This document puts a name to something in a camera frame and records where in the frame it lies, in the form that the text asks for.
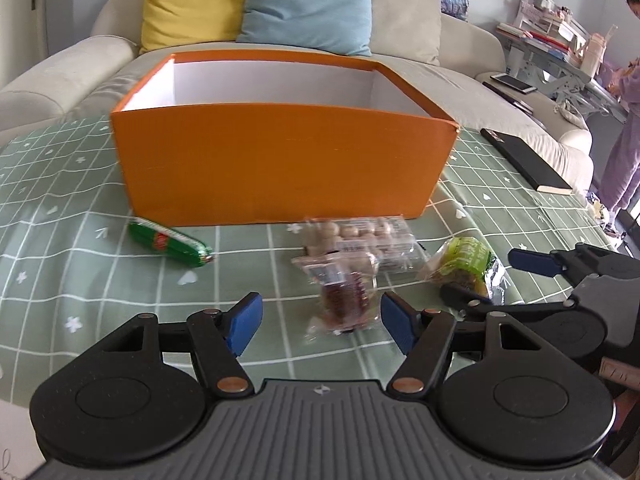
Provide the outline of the green pickled vegetable pack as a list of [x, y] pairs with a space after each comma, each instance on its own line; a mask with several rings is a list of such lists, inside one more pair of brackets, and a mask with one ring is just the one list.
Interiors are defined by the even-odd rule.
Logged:
[[438, 286], [457, 285], [501, 302], [508, 288], [506, 268], [494, 252], [472, 236], [454, 236], [424, 264], [421, 281]]

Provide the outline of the clear quail egg pack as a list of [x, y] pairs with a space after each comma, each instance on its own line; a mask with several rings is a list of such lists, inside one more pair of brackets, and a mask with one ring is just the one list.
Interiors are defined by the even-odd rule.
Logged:
[[307, 255], [367, 254], [388, 274], [420, 270], [428, 259], [403, 216], [311, 220], [302, 235]]

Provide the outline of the green sausage stick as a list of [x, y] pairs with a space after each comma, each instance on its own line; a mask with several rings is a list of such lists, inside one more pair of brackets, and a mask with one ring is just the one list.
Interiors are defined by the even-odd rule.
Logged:
[[188, 266], [205, 266], [215, 257], [213, 249], [197, 238], [148, 219], [133, 218], [128, 232], [144, 247]]

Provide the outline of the dark red dates pack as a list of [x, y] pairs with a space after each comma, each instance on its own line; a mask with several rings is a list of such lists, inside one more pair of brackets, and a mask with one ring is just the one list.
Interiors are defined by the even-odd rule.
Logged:
[[316, 330], [334, 334], [361, 330], [378, 318], [378, 258], [372, 252], [331, 252], [292, 259], [319, 289]]

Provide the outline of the black notebook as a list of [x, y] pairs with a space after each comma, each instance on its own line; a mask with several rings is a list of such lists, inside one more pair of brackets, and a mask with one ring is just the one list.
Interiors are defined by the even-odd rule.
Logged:
[[483, 128], [480, 135], [488, 141], [539, 193], [570, 195], [573, 188], [518, 136]]

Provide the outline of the green checked tablecloth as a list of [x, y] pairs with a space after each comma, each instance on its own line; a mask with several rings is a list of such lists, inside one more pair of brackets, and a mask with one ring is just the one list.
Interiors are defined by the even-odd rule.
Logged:
[[[311, 333], [316, 286], [293, 264], [302, 226], [196, 228], [214, 260], [198, 269], [136, 243], [111, 129], [83, 119], [29, 133], [1, 151], [1, 396], [24, 406], [45, 379], [140, 312], [163, 322], [265, 301], [242, 363], [266, 377], [390, 379], [401, 356], [373, 323], [351, 335]], [[427, 252], [454, 236], [550, 252], [606, 238], [578, 196], [530, 190], [477, 133], [464, 130], [427, 208], [410, 224]]]

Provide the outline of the black remote on sofa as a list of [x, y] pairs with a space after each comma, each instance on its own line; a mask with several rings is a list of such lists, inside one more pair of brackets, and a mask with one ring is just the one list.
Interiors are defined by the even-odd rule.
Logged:
[[483, 81], [482, 85], [490, 91], [494, 92], [497, 96], [500, 96], [501, 99], [504, 99], [506, 102], [508, 102], [510, 105], [514, 106], [521, 112], [527, 114], [528, 116], [533, 116], [533, 107], [531, 107], [522, 99], [519, 99], [516, 96], [512, 96], [512, 94], [505, 92], [503, 88], [497, 87], [494, 84], [491, 84], [489, 81]]

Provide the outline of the white tablet on sofa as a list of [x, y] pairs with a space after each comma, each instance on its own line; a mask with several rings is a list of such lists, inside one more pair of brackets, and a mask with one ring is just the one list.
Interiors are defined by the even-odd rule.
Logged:
[[490, 79], [492, 81], [498, 82], [499, 84], [503, 84], [504, 86], [520, 92], [521, 94], [531, 94], [537, 91], [535, 86], [528, 84], [527, 82], [521, 81], [518, 78], [512, 77], [508, 74], [495, 74], [491, 75]]

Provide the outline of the orange cardboard box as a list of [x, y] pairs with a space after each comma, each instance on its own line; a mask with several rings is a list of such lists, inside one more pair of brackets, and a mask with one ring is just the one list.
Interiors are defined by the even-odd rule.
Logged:
[[419, 217], [459, 133], [389, 67], [173, 54], [115, 106], [129, 203], [166, 226]]

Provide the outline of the white desk shelf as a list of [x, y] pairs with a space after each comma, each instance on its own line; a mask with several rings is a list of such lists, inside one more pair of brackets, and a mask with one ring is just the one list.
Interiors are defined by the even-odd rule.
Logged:
[[609, 34], [591, 35], [567, 8], [553, 0], [520, 0], [510, 23], [495, 33], [503, 42], [506, 72], [580, 114], [608, 115], [624, 122], [627, 110], [597, 80]]

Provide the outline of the beige cushion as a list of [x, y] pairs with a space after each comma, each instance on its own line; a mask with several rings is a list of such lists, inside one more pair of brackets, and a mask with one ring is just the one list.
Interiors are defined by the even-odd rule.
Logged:
[[371, 0], [373, 54], [439, 64], [440, 0]]

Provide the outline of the beige sofa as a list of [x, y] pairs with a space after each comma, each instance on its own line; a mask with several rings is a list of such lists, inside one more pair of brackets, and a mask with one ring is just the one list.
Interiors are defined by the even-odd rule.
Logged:
[[[91, 35], [46, 58], [1, 90], [1, 142], [60, 122], [110, 114], [155, 66], [173, 54], [268, 53], [276, 61], [340, 62], [336, 54], [287, 46], [236, 42], [192, 44], [140, 53], [143, 0], [108, 0]], [[462, 127], [488, 128], [522, 138], [575, 190], [593, 177], [592, 136], [558, 113], [545, 96], [533, 96], [527, 116], [484, 83], [506, 68], [499, 40], [475, 25], [442, 17], [435, 65], [374, 54]]]

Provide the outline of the light blue cushion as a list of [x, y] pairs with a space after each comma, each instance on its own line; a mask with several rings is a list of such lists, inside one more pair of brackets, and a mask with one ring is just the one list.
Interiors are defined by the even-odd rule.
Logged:
[[371, 0], [245, 0], [238, 40], [369, 56]]

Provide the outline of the yellow cushion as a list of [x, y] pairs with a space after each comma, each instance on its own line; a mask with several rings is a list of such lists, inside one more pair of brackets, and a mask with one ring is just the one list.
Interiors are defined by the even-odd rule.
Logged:
[[245, 0], [143, 0], [141, 51], [239, 36]]

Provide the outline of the white door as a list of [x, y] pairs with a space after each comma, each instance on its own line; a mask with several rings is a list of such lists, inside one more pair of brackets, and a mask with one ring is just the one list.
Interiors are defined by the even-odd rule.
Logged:
[[1, 0], [1, 87], [47, 55], [46, 0]]

